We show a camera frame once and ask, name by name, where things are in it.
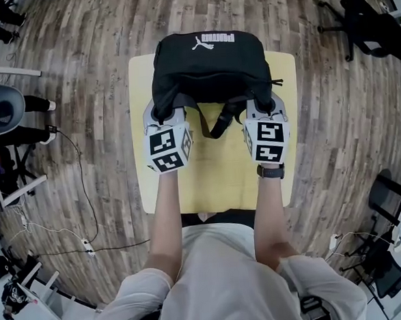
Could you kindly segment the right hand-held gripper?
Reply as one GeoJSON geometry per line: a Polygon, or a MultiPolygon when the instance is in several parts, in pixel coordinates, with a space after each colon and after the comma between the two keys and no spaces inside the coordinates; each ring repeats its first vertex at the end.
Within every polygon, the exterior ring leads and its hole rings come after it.
{"type": "Polygon", "coordinates": [[[244,140],[253,161],[283,164],[290,141],[290,124],[284,101],[274,92],[271,99],[270,113],[262,110],[257,100],[247,101],[244,140]]]}

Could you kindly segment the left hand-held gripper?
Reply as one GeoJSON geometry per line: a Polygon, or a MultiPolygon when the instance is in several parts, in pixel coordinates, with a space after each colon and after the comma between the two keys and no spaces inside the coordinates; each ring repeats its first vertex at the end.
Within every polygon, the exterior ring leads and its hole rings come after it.
{"type": "Polygon", "coordinates": [[[163,123],[155,119],[154,109],[151,100],[143,112],[143,142],[148,167],[162,175],[188,165],[193,140],[182,107],[175,108],[163,123]]]}

